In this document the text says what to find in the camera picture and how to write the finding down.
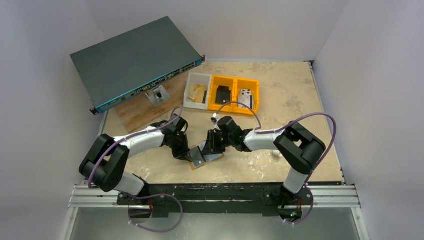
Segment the yellow leather card holder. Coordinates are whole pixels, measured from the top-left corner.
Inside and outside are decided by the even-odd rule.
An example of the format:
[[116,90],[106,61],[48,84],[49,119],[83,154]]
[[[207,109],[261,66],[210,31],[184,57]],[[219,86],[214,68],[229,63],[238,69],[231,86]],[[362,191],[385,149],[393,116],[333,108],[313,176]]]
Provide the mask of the yellow leather card holder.
[[[196,146],[200,146],[200,149],[202,150],[204,148],[204,145],[205,145],[205,142],[202,142],[201,144],[198,144]],[[219,160],[219,159],[223,158],[225,155],[223,153],[219,153],[219,154],[203,155],[203,156],[204,156],[204,158],[205,158],[205,160],[207,162],[205,165],[207,165],[207,164],[209,164],[209,163],[211,163],[213,161],[216,161],[216,160]]]

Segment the white VIP card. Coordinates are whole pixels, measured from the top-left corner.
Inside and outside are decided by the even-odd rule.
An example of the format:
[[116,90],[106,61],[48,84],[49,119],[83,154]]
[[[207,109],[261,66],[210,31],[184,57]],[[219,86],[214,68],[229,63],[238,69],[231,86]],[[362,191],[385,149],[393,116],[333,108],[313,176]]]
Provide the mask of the white VIP card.
[[255,109],[254,96],[253,95],[252,96],[248,96],[248,95],[238,96],[238,102],[240,103],[240,104],[238,104],[239,108],[246,109],[247,107],[249,107],[252,110]]

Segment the gold cards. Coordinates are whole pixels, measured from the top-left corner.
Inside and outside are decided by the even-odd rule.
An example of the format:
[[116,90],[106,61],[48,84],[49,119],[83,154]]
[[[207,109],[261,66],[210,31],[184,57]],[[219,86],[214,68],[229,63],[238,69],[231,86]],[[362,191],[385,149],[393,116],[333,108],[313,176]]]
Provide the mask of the gold cards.
[[191,84],[188,91],[188,99],[192,103],[205,104],[207,97],[207,86]]

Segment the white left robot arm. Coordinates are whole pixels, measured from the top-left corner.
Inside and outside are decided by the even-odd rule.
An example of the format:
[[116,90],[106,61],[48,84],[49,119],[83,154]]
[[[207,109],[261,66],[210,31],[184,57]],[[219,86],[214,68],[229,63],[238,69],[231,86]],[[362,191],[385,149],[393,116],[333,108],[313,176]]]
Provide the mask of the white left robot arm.
[[116,137],[101,134],[78,171],[92,187],[104,192],[124,192],[136,204],[142,205],[148,201],[149,191],[142,178],[125,171],[128,159],[149,149],[167,146],[175,159],[189,161],[187,129],[188,122],[173,114],[169,121],[153,123],[133,134]]

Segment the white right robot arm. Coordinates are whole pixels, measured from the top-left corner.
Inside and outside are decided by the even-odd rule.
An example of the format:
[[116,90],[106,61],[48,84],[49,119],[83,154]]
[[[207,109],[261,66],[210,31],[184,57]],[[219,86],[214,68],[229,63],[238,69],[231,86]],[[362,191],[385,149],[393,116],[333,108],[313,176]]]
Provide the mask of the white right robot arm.
[[242,129],[230,116],[217,121],[209,130],[202,156],[222,154],[227,147],[239,152],[279,151],[290,165],[280,196],[288,204],[300,198],[300,190],[326,152],[325,144],[298,122],[290,122],[282,130],[255,131]]

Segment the black card stack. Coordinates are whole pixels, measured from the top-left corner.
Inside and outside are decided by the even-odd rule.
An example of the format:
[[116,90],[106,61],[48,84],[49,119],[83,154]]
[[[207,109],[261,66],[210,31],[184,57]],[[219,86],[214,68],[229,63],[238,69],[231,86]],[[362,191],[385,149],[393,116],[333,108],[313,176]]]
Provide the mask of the black card stack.
[[217,94],[215,98],[215,103],[223,105],[225,103],[228,103],[230,100],[231,100],[230,94]]

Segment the white cards with stripe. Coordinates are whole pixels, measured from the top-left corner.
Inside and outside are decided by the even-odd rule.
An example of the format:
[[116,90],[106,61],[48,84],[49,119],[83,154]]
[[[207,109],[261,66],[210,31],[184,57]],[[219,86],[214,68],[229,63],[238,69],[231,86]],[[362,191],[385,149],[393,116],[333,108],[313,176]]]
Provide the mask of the white cards with stripe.
[[239,96],[252,96],[252,95],[253,95],[252,91],[250,89],[245,89],[245,88],[242,88],[239,94]]

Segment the yellow right bin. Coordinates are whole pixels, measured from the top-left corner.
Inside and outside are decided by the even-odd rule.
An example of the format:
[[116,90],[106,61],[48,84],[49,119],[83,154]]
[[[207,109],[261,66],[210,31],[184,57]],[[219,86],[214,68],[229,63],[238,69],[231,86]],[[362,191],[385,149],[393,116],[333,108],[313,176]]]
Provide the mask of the yellow right bin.
[[260,83],[258,80],[237,78],[234,87],[235,101],[241,104],[235,104],[233,113],[240,115],[253,116],[249,110],[258,113],[260,105]]

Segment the yellow bin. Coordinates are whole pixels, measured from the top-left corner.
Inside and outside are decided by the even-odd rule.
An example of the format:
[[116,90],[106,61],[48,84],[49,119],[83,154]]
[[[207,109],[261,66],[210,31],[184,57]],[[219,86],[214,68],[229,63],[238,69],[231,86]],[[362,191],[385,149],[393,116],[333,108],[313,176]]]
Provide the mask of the yellow bin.
[[235,101],[241,104],[235,104],[233,113],[240,115],[253,116],[249,110],[258,113],[260,105],[260,83],[258,80],[237,78],[234,87]]
[[236,100],[236,79],[229,76],[213,75],[210,83],[208,110],[218,111],[224,104]]

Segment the wooden board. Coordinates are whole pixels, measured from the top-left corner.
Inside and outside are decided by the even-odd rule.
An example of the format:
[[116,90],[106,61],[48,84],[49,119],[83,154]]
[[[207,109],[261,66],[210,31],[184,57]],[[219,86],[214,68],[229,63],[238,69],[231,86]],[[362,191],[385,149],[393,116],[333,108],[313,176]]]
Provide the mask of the wooden board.
[[115,107],[114,109],[127,132],[132,133],[172,111],[175,107],[182,105],[188,75],[187,72],[183,73],[162,85],[169,93],[170,99],[159,105],[154,106],[143,93]]

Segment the white plastic cylinder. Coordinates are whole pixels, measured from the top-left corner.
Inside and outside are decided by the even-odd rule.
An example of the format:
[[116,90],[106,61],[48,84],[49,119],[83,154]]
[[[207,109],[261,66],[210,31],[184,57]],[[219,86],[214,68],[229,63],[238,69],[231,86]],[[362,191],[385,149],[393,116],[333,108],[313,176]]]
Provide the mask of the white plastic cylinder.
[[278,157],[278,158],[282,157],[281,152],[280,152],[280,151],[278,151],[278,150],[273,150],[273,151],[272,151],[272,154],[273,154],[274,156]]

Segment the yellow middle bin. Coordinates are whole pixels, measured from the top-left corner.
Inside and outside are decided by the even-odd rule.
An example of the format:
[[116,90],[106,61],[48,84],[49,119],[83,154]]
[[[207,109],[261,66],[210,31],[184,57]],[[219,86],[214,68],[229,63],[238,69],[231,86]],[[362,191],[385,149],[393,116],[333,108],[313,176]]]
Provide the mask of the yellow middle bin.
[[210,83],[208,110],[218,111],[224,104],[236,100],[236,79],[229,76],[213,75]]

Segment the white plastic bin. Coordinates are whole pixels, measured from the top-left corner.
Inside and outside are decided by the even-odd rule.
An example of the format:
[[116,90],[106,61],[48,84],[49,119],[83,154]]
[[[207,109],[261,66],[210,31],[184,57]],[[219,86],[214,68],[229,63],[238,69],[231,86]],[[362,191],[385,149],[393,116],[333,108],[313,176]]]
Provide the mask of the white plastic bin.
[[190,72],[183,95],[183,106],[190,109],[208,110],[212,75]]

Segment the grey metal bracket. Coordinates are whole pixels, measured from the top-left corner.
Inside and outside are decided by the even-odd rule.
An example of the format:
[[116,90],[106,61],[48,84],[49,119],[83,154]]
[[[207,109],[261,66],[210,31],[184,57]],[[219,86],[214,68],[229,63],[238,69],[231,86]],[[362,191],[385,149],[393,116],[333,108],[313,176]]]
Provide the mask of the grey metal bracket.
[[153,106],[161,105],[171,98],[170,94],[167,92],[163,85],[159,85],[151,90],[148,90],[145,95]]

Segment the grey network switch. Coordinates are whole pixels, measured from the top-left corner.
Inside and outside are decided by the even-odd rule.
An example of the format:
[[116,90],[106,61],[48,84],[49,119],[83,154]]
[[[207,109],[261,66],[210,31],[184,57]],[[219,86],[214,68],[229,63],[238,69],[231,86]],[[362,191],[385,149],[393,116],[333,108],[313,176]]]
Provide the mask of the grey network switch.
[[168,17],[72,53],[93,115],[199,67],[205,62]]

